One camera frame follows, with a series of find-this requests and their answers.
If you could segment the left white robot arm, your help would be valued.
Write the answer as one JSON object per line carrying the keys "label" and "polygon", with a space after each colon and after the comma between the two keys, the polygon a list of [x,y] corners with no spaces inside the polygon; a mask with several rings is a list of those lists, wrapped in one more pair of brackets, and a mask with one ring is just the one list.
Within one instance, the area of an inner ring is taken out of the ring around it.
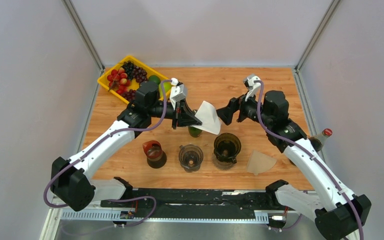
{"label": "left white robot arm", "polygon": [[163,90],[165,82],[144,82],[135,92],[135,98],[121,112],[113,124],[85,149],[69,159],[58,157],[51,168],[51,180],[45,190],[51,191],[63,204],[78,212],[91,202],[115,201],[127,207],[133,193],[116,178],[92,181],[95,172],[120,148],[136,139],[142,132],[157,128],[163,119],[172,120],[172,128],[201,125],[186,102],[187,89],[176,78],[171,84],[170,98]]}

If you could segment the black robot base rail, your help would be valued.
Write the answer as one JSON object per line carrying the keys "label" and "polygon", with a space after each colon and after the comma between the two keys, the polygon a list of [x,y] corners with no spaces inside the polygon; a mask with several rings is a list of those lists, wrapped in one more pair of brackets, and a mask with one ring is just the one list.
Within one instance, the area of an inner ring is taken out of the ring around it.
{"label": "black robot base rail", "polygon": [[136,219],[233,222],[256,221],[270,227],[286,224],[290,208],[264,190],[132,188],[122,202],[103,200],[103,208],[124,208]]}

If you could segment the dark olive coffee dripper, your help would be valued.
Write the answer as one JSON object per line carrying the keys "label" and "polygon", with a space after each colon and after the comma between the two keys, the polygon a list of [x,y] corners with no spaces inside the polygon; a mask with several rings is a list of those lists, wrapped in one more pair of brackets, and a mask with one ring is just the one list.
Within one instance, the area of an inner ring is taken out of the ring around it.
{"label": "dark olive coffee dripper", "polygon": [[222,133],[217,136],[213,143],[215,159],[220,163],[235,165],[237,156],[242,149],[239,138],[232,133]]}

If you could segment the white paper coffee filter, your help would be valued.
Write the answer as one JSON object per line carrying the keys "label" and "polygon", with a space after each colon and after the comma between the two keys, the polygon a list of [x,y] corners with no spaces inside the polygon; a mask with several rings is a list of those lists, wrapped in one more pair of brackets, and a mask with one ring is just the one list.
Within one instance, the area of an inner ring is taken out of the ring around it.
{"label": "white paper coffee filter", "polygon": [[192,125],[194,128],[214,135],[220,134],[221,121],[216,108],[211,103],[203,101],[194,116],[201,121],[201,125]]}

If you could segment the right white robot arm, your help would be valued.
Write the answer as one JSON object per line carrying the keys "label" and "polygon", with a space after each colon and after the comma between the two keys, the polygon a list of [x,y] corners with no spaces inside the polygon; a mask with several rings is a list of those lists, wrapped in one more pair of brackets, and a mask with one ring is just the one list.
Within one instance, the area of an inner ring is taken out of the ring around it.
{"label": "right white robot arm", "polygon": [[217,109],[226,124],[239,112],[238,122],[259,122],[269,141],[304,174],[316,194],[309,195],[284,180],[268,185],[266,204],[272,209],[292,208],[313,221],[327,240],[362,240],[363,226],[372,203],[364,194],[356,195],[328,168],[302,128],[289,118],[289,102],[282,91],[270,90],[259,98],[244,94]]}

